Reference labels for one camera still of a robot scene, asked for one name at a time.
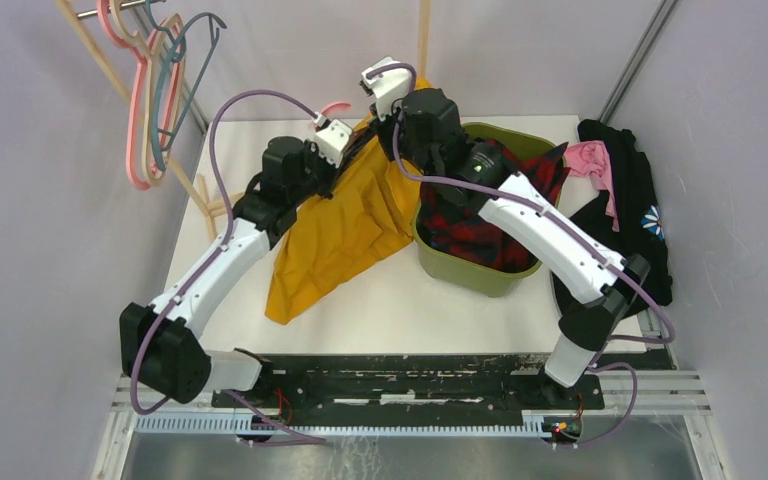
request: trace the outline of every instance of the wall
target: wall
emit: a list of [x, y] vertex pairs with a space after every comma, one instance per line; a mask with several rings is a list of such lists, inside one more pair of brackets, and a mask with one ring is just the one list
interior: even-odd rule
[[[657, 5], [434, 0], [428, 77], [465, 116], [598, 115]], [[198, 96], [206, 112], [244, 90], [271, 88], [314, 109], [348, 99], [346, 116], [358, 118], [370, 103], [357, 86], [361, 71], [386, 55], [417, 62], [418, 0], [199, 0], [154, 9], [185, 18], [212, 11], [227, 22]], [[193, 32], [189, 45], [206, 52], [207, 27]], [[275, 99], [247, 102], [226, 118], [303, 118]]]
[[185, 193], [128, 184], [126, 115], [53, 1], [0, 0], [0, 479], [89, 475], [119, 312], [162, 287]]
[[768, 5], [682, 2], [613, 121], [649, 155], [680, 358], [737, 479], [768, 476]]

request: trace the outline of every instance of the pink cloth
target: pink cloth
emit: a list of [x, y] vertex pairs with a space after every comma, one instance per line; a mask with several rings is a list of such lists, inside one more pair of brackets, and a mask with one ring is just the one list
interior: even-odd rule
[[605, 208], [605, 215], [614, 218], [614, 231], [620, 231], [617, 221], [617, 208], [614, 205], [614, 180], [611, 176], [611, 157], [601, 140], [583, 142], [567, 148], [564, 152], [570, 175], [573, 177], [590, 176], [593, 187], [597, 190], [607, 190], [610, 198]]

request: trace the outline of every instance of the laundry basket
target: laundry basket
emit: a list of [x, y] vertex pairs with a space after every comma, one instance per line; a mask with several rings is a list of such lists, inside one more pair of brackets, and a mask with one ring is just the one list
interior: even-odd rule
[[[464, 130], [470, 138], [493, 139], [505, 145], [517, 158], [528, 159], [542, 155], [555, 145], [546, 139], [506, 130], [486, 123], [467, 123]], [[439, 252], [426, 244], [417, 230], [414, 216], [414, 241], [419, 246], [419, 264], [433, 278], [466, 287], [488, 297], [503, 297], [513, 291], [519, 282], [540, 268], [538, 260], [531, 268], [519, 273], [505, 273], [470, 261]]]

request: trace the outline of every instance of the yellow cloth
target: yellow cloth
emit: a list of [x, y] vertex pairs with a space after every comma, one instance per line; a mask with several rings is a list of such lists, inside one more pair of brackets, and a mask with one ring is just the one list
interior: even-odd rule
[[[417, 81], [418, 89], [428, 87], [424, 79]], [[286, 325], [341, 283], [407, 246], [418, 204], [419, 182], [387, 160], [377, 139], [370, 141], [339, 179], [333, 198], [312, 197], [299, 209], [275, 259], [266, 316]]]

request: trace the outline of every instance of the plaid cloth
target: plaid cloth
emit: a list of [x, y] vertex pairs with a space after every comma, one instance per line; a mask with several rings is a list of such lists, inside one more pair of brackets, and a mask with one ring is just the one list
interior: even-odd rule
[[[495, 140], [487, 143], [500, 146], [543, 197], [552, 204], [557, 201], [569, 173], [563, 162], [566, 143], [526, 161]], [[484, 221], [478, 212], [446, 202], [431, 184], [423, 183], [419, 196], [417, 231], [431, 248], [506, 273], [524, 272], [537, 263], [531, 252], [499, 227]]]

